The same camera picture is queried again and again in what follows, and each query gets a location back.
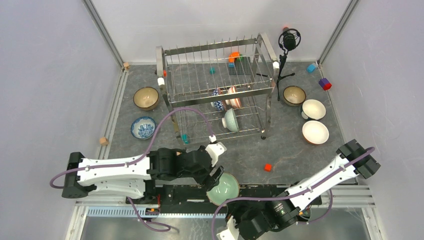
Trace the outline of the celadon green front bowl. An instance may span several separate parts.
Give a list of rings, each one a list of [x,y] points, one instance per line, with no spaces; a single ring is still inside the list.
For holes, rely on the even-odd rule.
[[[214,205],[221,205],[228,199],[237,198],[240,194],[240,185],[230,173],[223,173],[219,178],[218,185],[206,192],[209,201]]]

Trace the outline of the celadon green bowl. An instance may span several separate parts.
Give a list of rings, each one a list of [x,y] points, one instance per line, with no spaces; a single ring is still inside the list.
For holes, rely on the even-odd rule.
[[[221,121],[224,128],[228,129],[231,132],[239,132],[240,129],[237,121],[237,116],[233,108],[225,112],[225,115],[221,119]]]
[[[230,173],[223,173],[219,178],[218,185],[206,192],[209,201],[214,205],[221,205],[228,199],[237,198],[240,194],[240,185]]]

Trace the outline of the white blue floral bowl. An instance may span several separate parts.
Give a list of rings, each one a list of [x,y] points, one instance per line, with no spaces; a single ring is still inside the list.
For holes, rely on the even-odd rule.
[[[130,133],[136,139],[147,140],[154,135],[156,127],[157,124],[153,118],[142,116],[133,121]]]

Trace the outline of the copper bowl with floral motif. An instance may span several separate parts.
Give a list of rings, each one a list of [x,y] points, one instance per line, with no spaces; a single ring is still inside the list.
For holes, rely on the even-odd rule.
[[[143,111],[151,111],[159,104],[159,92],[150,86],[140,88],[133,95],[134,104]]]

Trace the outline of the white bowl with orange rim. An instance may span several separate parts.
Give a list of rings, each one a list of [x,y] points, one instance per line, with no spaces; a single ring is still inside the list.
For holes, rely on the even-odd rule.
[[[304,139],[313,145],[321,145],[327,142],[330,133],[328,128],[320,121],[310,120],[302,126]]]

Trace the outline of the dark bowl with lattice band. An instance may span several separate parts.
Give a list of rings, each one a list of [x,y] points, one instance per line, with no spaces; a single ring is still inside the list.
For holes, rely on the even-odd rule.
[[[302,105],[306,98],[306,92],[299,86],[291,85],[283,90],[283,101],[291,107]]]

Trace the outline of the blue rimmed small bowl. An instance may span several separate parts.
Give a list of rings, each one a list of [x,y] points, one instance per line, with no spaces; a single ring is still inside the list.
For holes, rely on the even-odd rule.
[[[327,113],[324,104],[316,99],[308,99],[300,108],[301,117],[306,121],[320,121]]]

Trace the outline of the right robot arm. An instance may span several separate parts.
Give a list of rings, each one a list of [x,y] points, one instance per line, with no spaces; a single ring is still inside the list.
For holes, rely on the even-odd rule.
[[[318,173],[292,185],[277,196],[242,196],[226,200],[226,226],[213,233],[215,240],[256,240],[267,232],[280,232],[298,224],[300,212],[332,187],[358,176],[368,179],[381,165],[355,139],[339,147],[336,156]]]

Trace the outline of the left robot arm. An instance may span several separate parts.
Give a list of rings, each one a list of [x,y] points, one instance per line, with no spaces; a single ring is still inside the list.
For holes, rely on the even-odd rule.
[[[221,143],[200,146],[187,152],[181,149],[159,148],[150,151],[140,161],[137,156],[115,159],[90,159],[80,152],[69,156],[61,196],[80,199],[93,193],[117,195],[153,203],[157,190],[155,180],[173,181],[192,178],[207,191],[215,187],[224,168],[215,166],[226,152]]]

